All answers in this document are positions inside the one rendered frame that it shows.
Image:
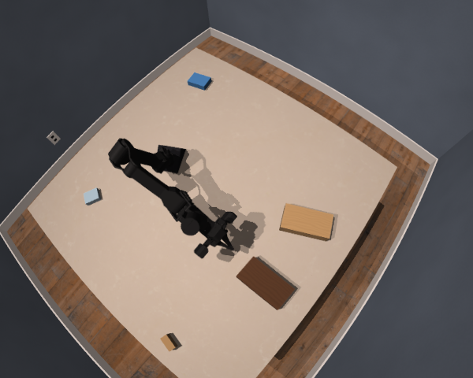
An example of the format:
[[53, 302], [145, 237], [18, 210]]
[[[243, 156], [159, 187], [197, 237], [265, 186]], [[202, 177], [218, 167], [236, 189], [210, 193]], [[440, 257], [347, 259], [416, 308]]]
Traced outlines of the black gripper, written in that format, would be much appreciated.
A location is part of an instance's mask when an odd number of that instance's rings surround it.
[[[225, 212], [224, 215], [221, 217], [221, 219], [223, 219], [226, 223], [227, 221], [230, 223], [233, 223], [234, 220], [237, 218], [237, 215], [233, 212]], [[208, 223], [208, 220], [210, 218], [205, 214], [205, 217], [202, 219], [201, 221], [201, 224], [200, 224], [200, 228], [199, 228], [199, 232], [203, 235], [203, 232], [201, 231], [201, 228], [202, 227], [207, 227], [207, 225], [209, 224]], [[228, 230], [225, 229], [227, 232]], [[209, 240], [205, 235], [205, 237], [207, 238], [207, 240], [204, 242], [204, 244], [199, 244], [195, 249], [194, 249], [194, 253], [195, 254], [198, 254], [200, 258], [204, 258], [206, 256], [206, 254], [208, 253], [208, 248], [206, 247], [209, 247], [209, 245], [213, 246], [213, 247], [216, 247], [217, 245], [218, 246], [223, 246], [229, 250], [234, 250], [231, 242], [229, 241], [228, 239], [228, 236], [227, 236], [227, 232], [226, 234], [222, 237], [222, 240], [228, 245], [224, 244], [222, 241], [216, 243], [214, 240]], [[206, 246], [206, 247], [205, 247]]]

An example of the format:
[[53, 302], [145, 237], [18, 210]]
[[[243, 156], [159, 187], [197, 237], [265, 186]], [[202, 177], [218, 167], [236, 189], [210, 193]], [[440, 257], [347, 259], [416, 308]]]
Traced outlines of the blue rectangular block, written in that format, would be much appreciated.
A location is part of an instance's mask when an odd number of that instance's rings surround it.
[[199, 88], [201, 90], [206, 90], [208, 85], [211, 83], [211, 77], [204, 76], [199, 73], [194, 72], [188, 80], [188, 85], [192, 87]]

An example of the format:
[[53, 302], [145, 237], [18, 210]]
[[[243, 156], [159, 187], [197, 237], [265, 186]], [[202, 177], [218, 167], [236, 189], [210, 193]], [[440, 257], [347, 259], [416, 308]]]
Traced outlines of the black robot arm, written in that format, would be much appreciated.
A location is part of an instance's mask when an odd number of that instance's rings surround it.
[[[198, 233], [200, 221], [205, 217], [205, 213], [194, 205], [188, 193], [177, 187], [167, 186], [141, 166], [141, 164], [149, 165], [154, 171], [162, 174], [165, 169], [171, 167], [176, 161], [170, 150], [168, 152], [168, 149], [162, 147], [157, 153], [153, 154], [135, 149], [127, 139], [119, 139], [108, 155], [114, 168], [122, 170], [128, 178], [133, 178], [162, 200], [163, 205], [168, 209], [174, 220], [181, 222], [181, 230], [185, 235]], [[123, 169], [120, 165], [125, 164], [127, 165]], [[183, 216], [181, 216], [182, 214]], [[213, 239], [217, 243], [220, 242], [227, 232], [225, 230], [227, 223], [220, 217], [216, 222], [209, 219], [208, 223], [206, 228], [201, 228], [201, 231], [209, 240]]]

